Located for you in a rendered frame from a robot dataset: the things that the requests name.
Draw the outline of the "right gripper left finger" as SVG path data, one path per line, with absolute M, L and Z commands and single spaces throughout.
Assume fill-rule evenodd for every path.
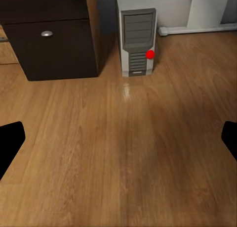
M 0 180 L 26 140 L 21 121 L 0 127 Z

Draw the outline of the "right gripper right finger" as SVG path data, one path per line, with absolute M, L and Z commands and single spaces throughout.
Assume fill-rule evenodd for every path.
M 221 139 L 237 161 L 237 123 L 226 121 Z

